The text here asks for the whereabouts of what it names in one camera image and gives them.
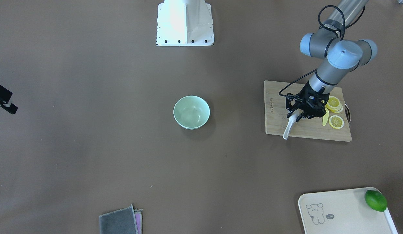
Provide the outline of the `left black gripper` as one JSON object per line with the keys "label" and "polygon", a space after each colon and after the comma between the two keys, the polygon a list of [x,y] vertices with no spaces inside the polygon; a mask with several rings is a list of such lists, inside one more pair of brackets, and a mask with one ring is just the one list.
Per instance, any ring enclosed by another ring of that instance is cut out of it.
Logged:
{"label": "left black gripper", "polygon": [[318,91],[313,90],[309,83],[301,91],[293,95],[288,93],[286,98],[287,118],[289,119],[295,110],[302,110],[296,118],[298,123],[301,119],[311,119],[314,117],[323,117],[325,115],[325,105],[329,99],[329,93],[325,94],[325,86],[321,86]]}

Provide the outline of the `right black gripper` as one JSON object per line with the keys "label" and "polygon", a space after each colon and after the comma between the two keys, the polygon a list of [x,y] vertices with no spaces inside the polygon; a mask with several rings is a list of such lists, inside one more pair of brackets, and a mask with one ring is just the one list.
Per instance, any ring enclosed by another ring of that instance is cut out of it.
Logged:
{"label": "right black gripper", "polygon": [[18,107],[11,102],[13,93],[0,85],[0,106],[10,114],[16,114]]}

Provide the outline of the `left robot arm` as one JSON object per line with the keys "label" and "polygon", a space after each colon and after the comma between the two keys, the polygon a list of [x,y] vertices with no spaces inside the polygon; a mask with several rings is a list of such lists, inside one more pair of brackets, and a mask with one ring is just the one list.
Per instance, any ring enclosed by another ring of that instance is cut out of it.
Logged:
{"label": "left robot arm", "polygon": [[329,96],[338,83],[351,71],[371,62],[378,53],[374,41],[361,39],[346,40],[345,31],[362,16],[366,0],[342,0],[337,6],[328,5],[334,11],[325,20],[317,18],[320,25],[316,33],[304,35],[300,51],[307,56],[322,59],[322,64],[309,72],[310,79],[294,95],[284,95],[287,117],[311,119],[323,117]]}

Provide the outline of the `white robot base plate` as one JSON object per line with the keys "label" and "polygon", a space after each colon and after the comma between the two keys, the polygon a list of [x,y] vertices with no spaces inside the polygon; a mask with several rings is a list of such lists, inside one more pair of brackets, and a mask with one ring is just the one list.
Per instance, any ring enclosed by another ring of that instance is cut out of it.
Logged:
{"label": "white robot base plate", "polygon": [[212,46],[212,7],[204,0],[165,0],[158,5],[156,46]]}

